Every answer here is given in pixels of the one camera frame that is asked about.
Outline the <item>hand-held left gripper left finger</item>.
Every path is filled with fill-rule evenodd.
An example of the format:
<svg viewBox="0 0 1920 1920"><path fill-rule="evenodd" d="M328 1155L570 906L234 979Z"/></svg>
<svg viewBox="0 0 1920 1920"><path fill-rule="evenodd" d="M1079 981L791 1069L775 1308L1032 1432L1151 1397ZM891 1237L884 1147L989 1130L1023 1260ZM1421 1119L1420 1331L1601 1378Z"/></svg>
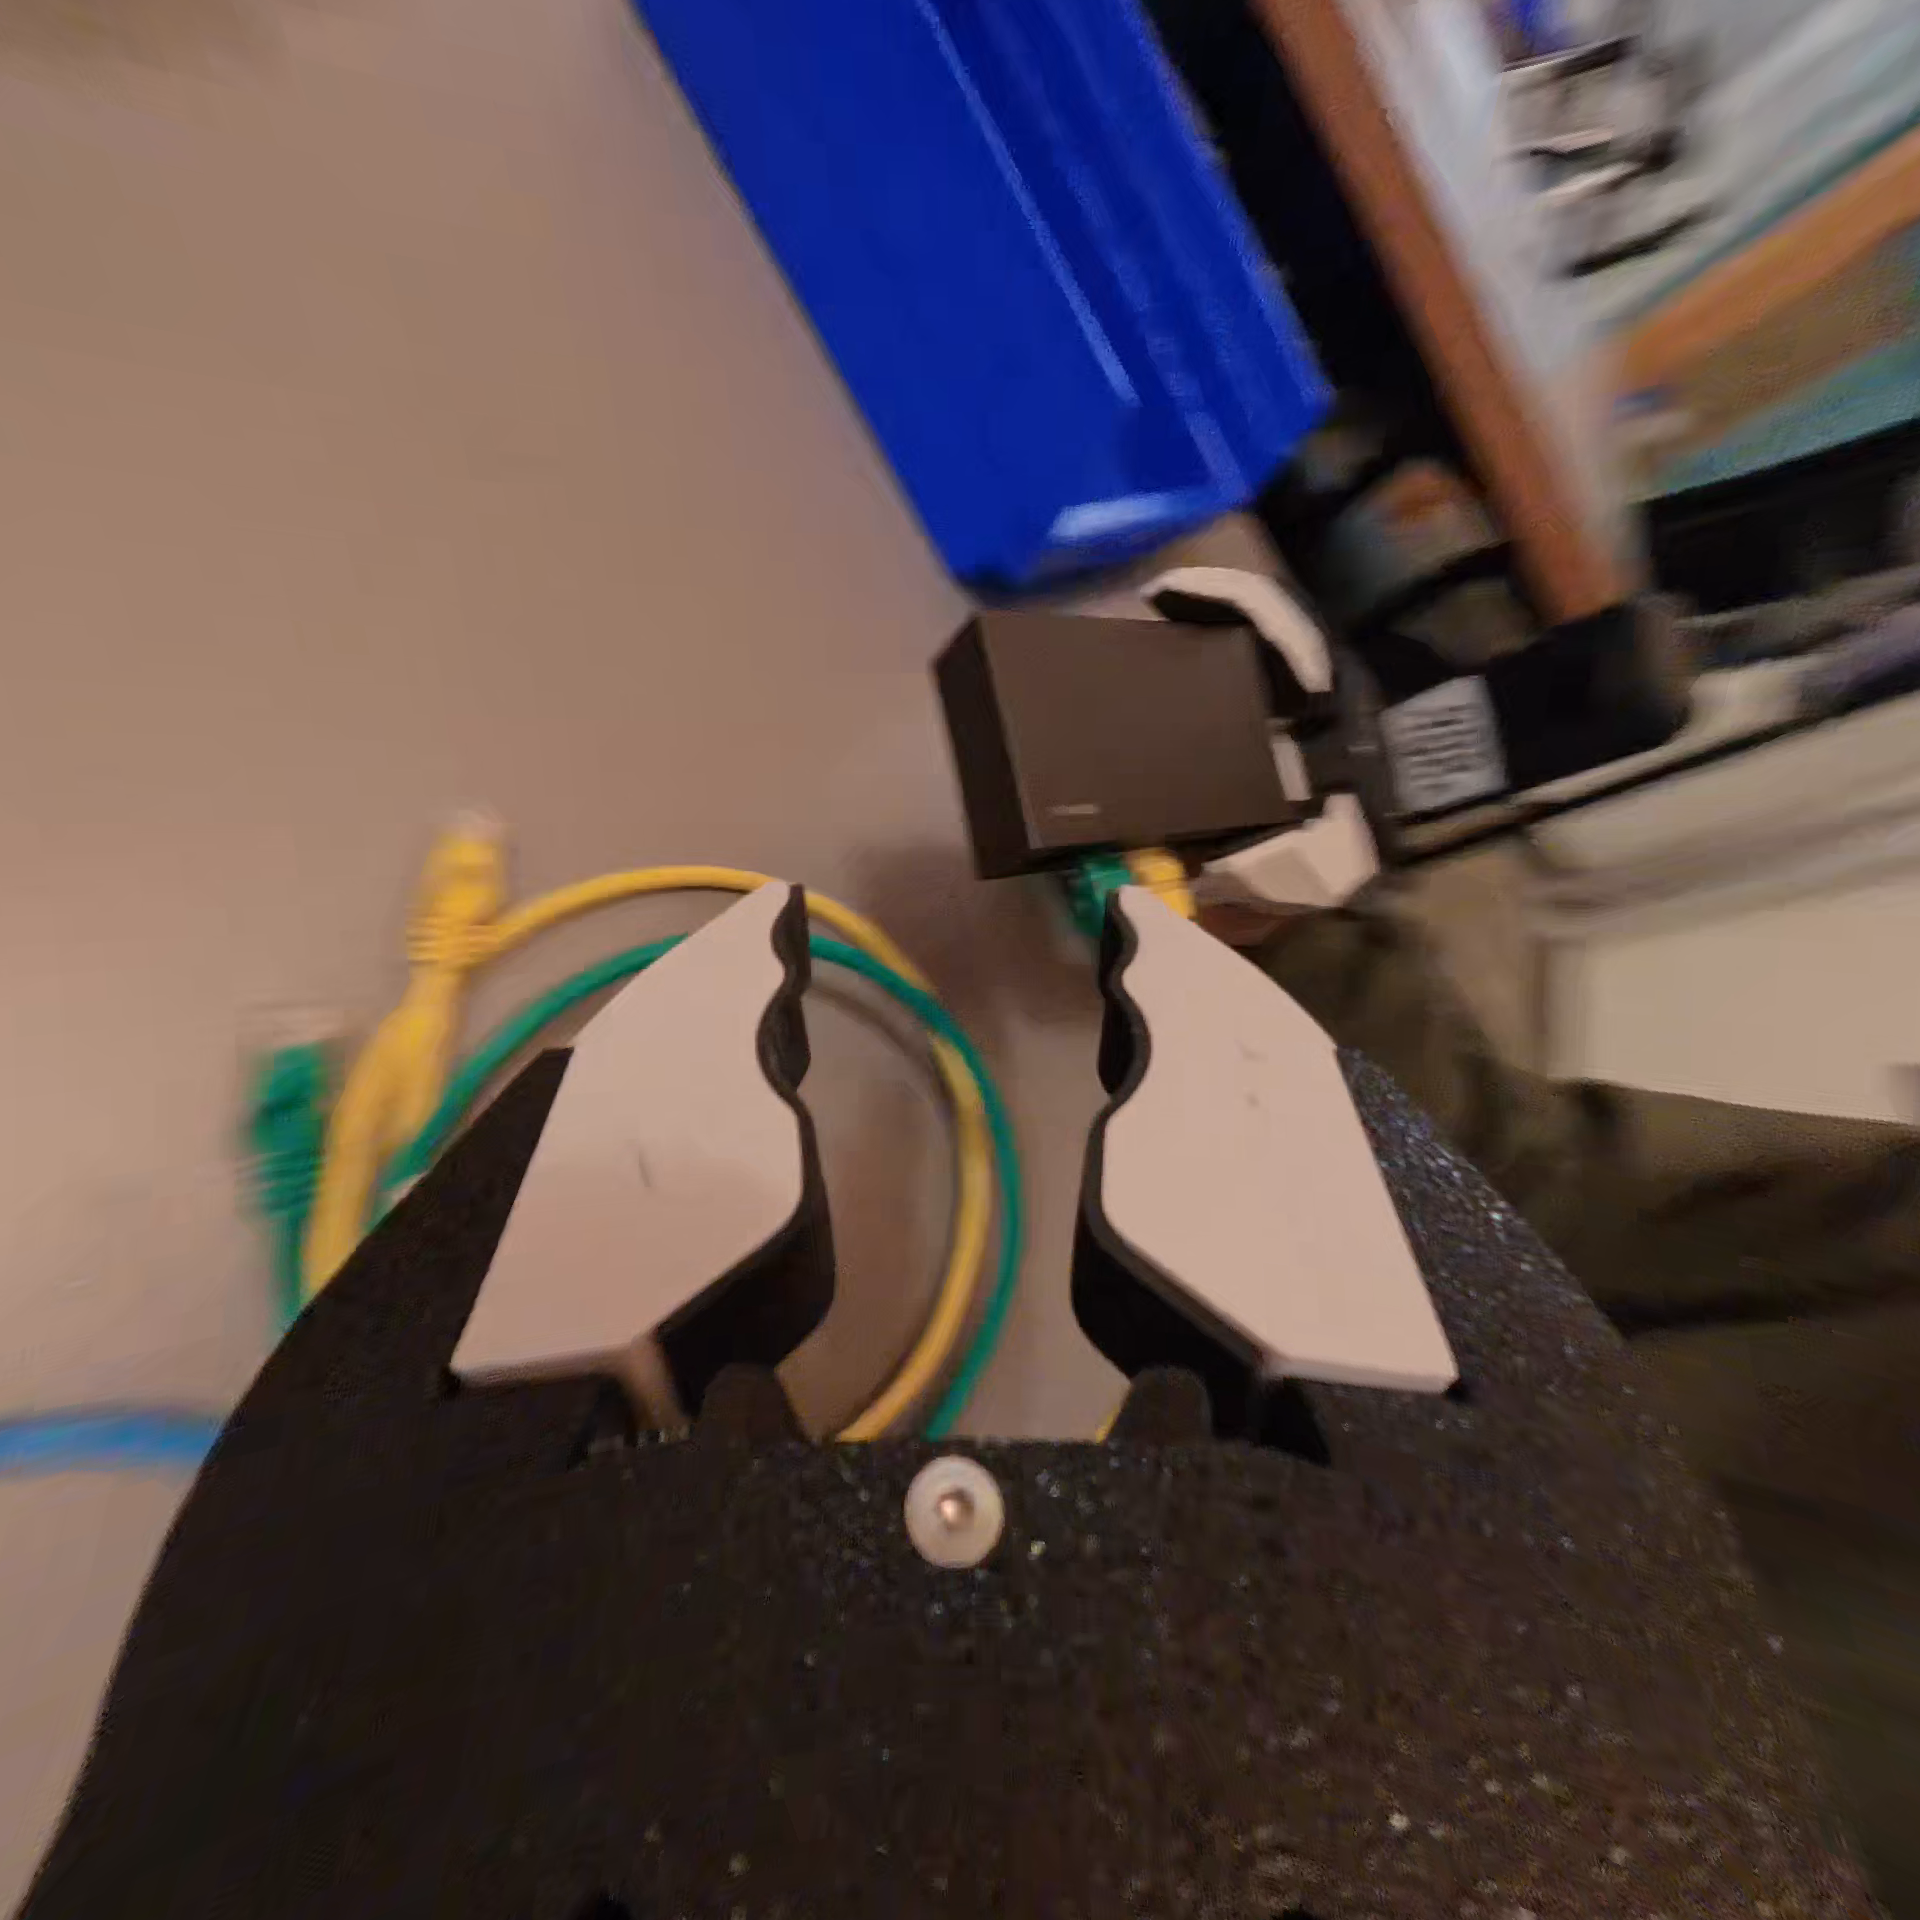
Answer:
<svg viewBox="0 0 1920 1920"><path fill-rule="evenodd" d="M461 1387L612 1380L691 1424L832 1305L832 1217L802 1084L809 912L771 880L576 1035L451 1356Z"/></svg>

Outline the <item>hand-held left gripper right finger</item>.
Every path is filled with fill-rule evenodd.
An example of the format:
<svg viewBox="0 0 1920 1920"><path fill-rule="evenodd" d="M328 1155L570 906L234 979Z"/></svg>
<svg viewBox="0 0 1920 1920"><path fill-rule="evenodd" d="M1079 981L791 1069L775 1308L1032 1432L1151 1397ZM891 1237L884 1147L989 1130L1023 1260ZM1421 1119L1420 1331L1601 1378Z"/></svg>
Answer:
<svg viewBox="0 0 1920 1920"><path fill-rule="evenodd" d="M1218 1437L1314 1437L1313 1393L1447 1405L1461 1364L1329 1032L1143 885L1098 943L1072 1313Z"/></svg>

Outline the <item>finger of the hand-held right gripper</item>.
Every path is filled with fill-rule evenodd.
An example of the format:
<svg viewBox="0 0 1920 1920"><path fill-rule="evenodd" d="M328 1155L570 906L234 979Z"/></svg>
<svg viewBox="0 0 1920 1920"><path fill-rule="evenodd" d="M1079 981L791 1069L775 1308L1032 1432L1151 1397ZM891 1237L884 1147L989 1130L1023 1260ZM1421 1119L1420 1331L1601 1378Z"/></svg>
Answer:
<svg viewBox="0 0 1920 1920"><path fill-rule="evenodd" d="M1146 584L1146 603L1188 626L1248 629L1285 664L1306 697L1335 690L1329 633L1274 577L1248 568L1170 568Z"/></svg>
<svg viewBox="0 0 1920 1920"><path fill-rule="evenodd" d="M1201 907L1300 917L1343 907L1378 875L1375 828L1355 795L1329 795L1307 821L1201 868Z"/></svg>

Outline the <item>black network switch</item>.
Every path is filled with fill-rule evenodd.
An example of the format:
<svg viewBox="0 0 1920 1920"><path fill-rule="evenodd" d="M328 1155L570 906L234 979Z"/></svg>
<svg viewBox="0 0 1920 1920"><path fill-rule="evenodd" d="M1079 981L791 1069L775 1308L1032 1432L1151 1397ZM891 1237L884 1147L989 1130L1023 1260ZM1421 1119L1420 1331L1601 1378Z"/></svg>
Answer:
<svg viewBox="0 0 1920 1920"><path fill-rule="evenodd" d="M1311 821L1282 778L1274 649L1164 618L981 611L938 655L975 874L1140 849L1211 857Z"/></svg>

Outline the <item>blue plastic bin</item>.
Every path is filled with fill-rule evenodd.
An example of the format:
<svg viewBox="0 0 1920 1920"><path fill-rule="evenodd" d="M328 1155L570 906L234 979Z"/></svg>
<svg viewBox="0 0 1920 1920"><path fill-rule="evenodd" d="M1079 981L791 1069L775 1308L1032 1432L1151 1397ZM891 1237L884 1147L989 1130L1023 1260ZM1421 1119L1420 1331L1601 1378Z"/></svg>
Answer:
<svg viewBox="0 0 1920 1920"><path fill-rule="evenodd" d="M1325 420L1140 4L633 11L961 586L1146 560Z"/></svg>

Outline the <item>cluttered shelf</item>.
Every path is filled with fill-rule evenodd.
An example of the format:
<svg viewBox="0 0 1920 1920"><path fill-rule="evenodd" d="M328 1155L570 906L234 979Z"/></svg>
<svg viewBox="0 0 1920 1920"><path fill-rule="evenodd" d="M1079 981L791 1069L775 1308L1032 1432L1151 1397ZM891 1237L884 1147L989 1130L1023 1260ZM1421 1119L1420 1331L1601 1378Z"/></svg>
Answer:
<svg viewBox="0 0 1920 1920"><path fill-rule="evenodd" d="M1760 261L1916 135L1916 4L1344 4L1597 521L1916 427L1916 210Z"/></svg>

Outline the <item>brown wooden post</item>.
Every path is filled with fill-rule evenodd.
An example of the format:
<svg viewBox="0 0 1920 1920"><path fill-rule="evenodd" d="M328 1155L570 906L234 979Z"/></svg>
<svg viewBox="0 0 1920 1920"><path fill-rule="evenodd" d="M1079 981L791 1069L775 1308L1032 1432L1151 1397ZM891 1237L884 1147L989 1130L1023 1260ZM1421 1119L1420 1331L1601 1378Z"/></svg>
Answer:
<svg viewBox="0 0 1920 1920"><path fill-rule="evenodd" d="M1466 471L1551 620L1643 581L1601 356L1529 259L1468 4L1253 4L1415 343Z"/></svg>

